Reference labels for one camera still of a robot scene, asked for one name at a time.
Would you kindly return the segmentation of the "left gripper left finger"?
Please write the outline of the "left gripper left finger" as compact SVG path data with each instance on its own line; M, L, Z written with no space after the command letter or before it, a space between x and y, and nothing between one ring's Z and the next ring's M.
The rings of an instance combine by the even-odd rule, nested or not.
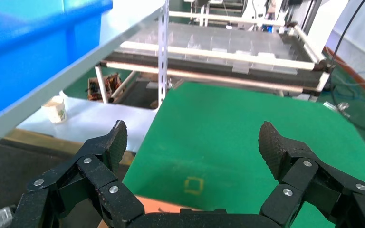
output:
M119 180L127 127L118 120L106 135L87 140L68 161L33 178L20 199L13 228L58 228L80 202L89 200L111 228L126 228L144 206Z

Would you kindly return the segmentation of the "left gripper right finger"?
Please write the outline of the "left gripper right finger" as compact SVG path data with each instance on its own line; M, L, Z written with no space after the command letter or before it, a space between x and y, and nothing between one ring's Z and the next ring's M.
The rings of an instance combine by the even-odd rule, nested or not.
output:
M260 214L290 227L304 203L313 205L337 228L365 228L365 182L322 160L304 143L282 136L264 122L259 152L278 186Z

